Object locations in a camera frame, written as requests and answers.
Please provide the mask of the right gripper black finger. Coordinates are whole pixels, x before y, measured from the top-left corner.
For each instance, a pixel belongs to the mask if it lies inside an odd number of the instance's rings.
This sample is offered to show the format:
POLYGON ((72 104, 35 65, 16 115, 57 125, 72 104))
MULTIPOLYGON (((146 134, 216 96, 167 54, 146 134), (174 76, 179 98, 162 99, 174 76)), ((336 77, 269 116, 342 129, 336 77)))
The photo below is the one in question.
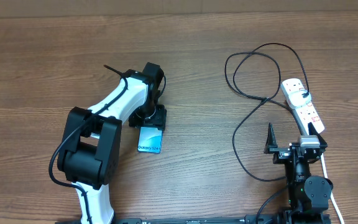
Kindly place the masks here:
POLYGON ((308 123, 308 133, 310 136, 316 136, 318 138, 319 146, 321 149, 327 148, 327 146, 328 146, 327 142, 323 139, 323 137, 320 135, 320 133, 317 132, 317 130, 313 126, 313 123, 308 123))
POLYGON ((275 133, 273 130, 273 124, 268 124, 268 135, 264 147, 264 154, 273 154, 277 151, 278 145, 275 138, 275 133))

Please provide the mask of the Samsung Galaxy smartphone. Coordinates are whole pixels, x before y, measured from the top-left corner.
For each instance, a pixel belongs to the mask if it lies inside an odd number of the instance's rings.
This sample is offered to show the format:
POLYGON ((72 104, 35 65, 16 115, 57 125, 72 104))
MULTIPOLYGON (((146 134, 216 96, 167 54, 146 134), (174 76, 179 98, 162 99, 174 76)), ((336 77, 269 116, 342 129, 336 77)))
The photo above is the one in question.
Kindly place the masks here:
POLYGON ((141 127, 137 150, 152 154, 160 154, 162 149, 163 131, 158 128, 141 127))

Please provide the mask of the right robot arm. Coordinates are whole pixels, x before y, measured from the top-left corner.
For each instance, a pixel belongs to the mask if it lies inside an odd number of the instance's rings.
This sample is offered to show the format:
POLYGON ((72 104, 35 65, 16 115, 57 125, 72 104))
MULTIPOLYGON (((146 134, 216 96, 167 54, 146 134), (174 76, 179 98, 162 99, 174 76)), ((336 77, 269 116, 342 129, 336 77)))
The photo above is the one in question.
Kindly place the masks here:
POLYGON ((311 175, 310 164, 322 159, 328 144, 308 124, 308 134, 301 135, 297 142, 288 147, 278 147, 273 125, 268 125, 268 136, 264 153, 273 155, 274 164, 283 164, 287 185, 272 195, 266 203, 284 191, 288 192, 290 206, 282 208, 271 216, 268 223, 330 223, 329 215, 323 212, 329 208, 333 183, 322 176, 311 175))

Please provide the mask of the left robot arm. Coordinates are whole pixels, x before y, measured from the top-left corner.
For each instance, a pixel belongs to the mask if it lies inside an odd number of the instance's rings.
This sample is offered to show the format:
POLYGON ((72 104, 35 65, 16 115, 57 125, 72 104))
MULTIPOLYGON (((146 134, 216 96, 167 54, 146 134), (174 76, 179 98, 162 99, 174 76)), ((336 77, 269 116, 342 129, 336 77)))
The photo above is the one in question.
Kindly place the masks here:
POLYGON ((105 99, 68 114, 62 141, 53 153, 48 173, 61 186, 78 194, 77 223, 114 223, 109 183, 117 168, 124 123, 139 129, 139 152, 159 154, 167 110, 158 103, 166 85, 159 65, 143 71, 119 72, 120 82, 105 99))

